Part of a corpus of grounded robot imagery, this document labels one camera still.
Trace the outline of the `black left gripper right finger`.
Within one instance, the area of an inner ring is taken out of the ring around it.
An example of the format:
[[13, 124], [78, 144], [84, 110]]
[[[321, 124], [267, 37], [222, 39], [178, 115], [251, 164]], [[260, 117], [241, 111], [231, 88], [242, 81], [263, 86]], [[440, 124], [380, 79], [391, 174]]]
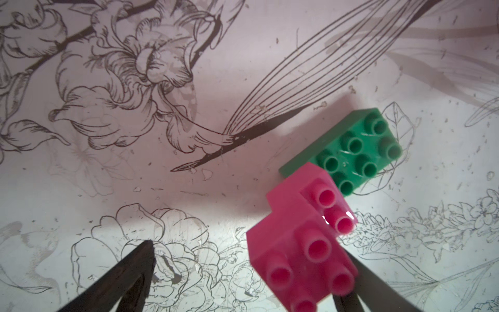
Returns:
[[333, 296], [337, 311], [365, 311], [361, 302], [370, 311], [417, 311], [416, 306], [393, 290], [387, 283], [362, 264], [351, 253], [346, 252], [359, 271], [355, 287], [345, 296]]

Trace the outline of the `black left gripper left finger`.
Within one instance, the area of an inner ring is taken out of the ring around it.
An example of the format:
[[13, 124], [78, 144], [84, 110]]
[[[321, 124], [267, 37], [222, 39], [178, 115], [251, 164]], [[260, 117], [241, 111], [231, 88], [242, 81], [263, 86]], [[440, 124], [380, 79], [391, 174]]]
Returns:
[[96, 283], [61, 311], [141, 312], [149, 296], [155, 268], [155, 251], [150, 240], [139, 244]]

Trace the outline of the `pink lego brick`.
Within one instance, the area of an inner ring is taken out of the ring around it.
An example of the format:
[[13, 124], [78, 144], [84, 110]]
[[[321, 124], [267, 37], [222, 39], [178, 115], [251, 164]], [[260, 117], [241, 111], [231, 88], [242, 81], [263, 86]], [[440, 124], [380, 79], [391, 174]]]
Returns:
[[352, 233], [357, 218], [328, 172], [307, 162], [267, 193], [273, 211], [286, 209], [300, 200], [315, 208], [335, 235]]
[[252, 267], [287, 311], [353, 291], [358, 270], [317, 212], [274, 211], [246, 236]]

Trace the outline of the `green lego brick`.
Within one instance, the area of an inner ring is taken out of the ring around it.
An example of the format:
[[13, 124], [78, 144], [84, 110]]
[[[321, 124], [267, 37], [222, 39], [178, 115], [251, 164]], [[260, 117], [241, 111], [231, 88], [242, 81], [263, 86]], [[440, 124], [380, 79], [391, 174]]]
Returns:
[[279, 173], [287, 178], [305, 163], [324, 169], [347, 197], [402, 156], [403, 149], [379, 109], [354, 110], [298, 155]]

